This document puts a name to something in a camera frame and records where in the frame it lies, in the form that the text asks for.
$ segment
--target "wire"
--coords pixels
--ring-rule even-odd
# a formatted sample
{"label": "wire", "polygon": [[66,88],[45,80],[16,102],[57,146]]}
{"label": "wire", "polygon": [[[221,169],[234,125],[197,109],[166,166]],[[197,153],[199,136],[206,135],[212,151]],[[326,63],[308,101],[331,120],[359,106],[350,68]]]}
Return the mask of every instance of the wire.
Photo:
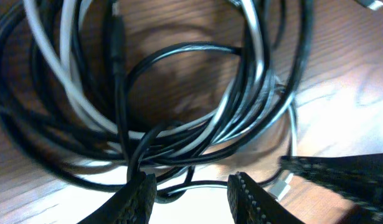
{"label": "wire", "polygon": [[[121,17],[116,12],[111,15],[112,18],[107,23],[112,28],[109,32],[109,36],[113,38],[110,39],[112,45],[104,46],[104,48],[107,49],[105,60],[109,61],[110,66],[107,76],[115,79],[115,99],[108,101],[115,102],[116,124],[112,121],[113,118],[109,119],[105,116],[108,113],[103,115],[99,112],[82,92],[83,86],[80,79],[83,75],[89,76],[90,74],[87,72],[87,61],[84,54],[81,53],[82,46],[78,32],[82,27],[91,1],[84,0],[79,4],[76,1],[64,1],[60,23],[60,58],[54,52],[50,40],[52,39],[54,14],[59,10],[61,1],[41,1],[40,7],[48,8],[49,12],[53,13],[46,12],[40,16],[37,4],[33,0],[24,0],[24,5],[20,2],[13,5],[0,19],[0,125],[17,148],[44,169],[60,179],[87,189],[116,192],[122,188],[123,184],[94,183],[67,172],[40,153],[45,146],[37,147],[27,138],[27,132],[36,134],[44,142],[58,149],[74,152],[88,159],[117,162],[123,166],[128,165],[128,180],[141,167],[172,167],[157,177],[158,184],[187,172],[183,184],[158,191],[156,198],[158,203],[173,202],[189,189],[199,187],[226,188],[226,182],[192,181],[195,166],[231,156],[252,139],[259,137],[286,112],[288,112],[290,120],[290,142],[287,154],[295,155],[297,122],[293,101],[310,51],[313,3],[311,0],[301,0],[300,38],[290,77],[285,85],[276,83],[277,77],[272,69],[270,41],[265,19],[263,19],[267,9],[260,9],[251,0],[232,1],[231,3],[245,18],[243,47],[231,47],[210,42],[175,44],[147,56],[129,73],[126,73],[124,66],[126,54],[118,51],[120,49],[118,45],[123,43],[122,38],[116,37],[117,33],[121,33],[123,30],[118,31],[116,26],[112,24],[115,21],[114,17],[120,24]],[[109,3],[110,7],[113,7],[114,4],[115,1]],[[49,112],[48,115],[25,109],[9,89],[7,81],[2,77],[1,60],[5,43],[14,28],[24,19],[25,13],[41,53],[65,88],[74,111],[87,128],[67,121],[59,112],[58,105],[54,101],[50,101],[53,99],[53,93],[45,86],[39,86],[47,83],[42,78],[46,69],[43,64],[40,66],[37,64],[42,59],[35,44],[30,54],[32,79],[39,98]],[[71,49],[72,42],[77,42],[75,44],[77,47]],[[137,78],[156,62],[190,51],[220,52],[240,57],[236,76],[229,83],[218,108],[187,124],[170,121],[152,127],[145,133],[129,130],[131,125],[128,116],[128,93]],[[110,103],[102,102],[101,97],[98,96],[96,99],[101,105],[98,108],[106,110],[107,106],[109,107]],[[55,131],[64,133],[66,138]],[[204,154],[208,147],[230,140],[232,142],[228,146]],[[101,149],[101,143],[104,142],[110,142],[113,147],[118,147],[117,144],[119,143],[120,152]],[[258,184],[263,187],[268,186],[274,183],[282,172],[282,170],[278,170],[272,177]],[[292,174],[285,177],[286,182],[289,182],[290,177]]]}

